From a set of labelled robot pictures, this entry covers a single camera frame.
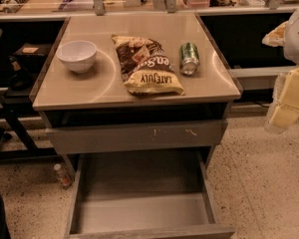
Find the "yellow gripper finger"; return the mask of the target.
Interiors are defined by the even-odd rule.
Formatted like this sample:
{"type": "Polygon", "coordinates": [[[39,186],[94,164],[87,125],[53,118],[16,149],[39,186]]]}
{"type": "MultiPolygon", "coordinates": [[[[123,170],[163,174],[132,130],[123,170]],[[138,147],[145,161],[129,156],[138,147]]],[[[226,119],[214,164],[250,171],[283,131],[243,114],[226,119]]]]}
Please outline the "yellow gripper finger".
{"type": "Polygon", "coordinates": [[[299,67],[280,74],[268,110],[269,129],[287,129],[299,118],[299,67]]]}

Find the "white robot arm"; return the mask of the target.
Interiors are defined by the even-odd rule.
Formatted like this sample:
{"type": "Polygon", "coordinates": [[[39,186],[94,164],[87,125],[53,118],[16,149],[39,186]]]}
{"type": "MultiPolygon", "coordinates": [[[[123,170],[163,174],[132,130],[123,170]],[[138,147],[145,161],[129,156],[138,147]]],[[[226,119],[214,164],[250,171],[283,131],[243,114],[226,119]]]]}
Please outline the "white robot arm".
{"type": "Polygon", "coordinates": [[[284,57],[296,64],[289,73],[279,74],[269,106],[265,128],[271,133],[282,133],[299,118],[299,7],[288,21],[265,35],[262,43],[281,46],[284,57]]]}

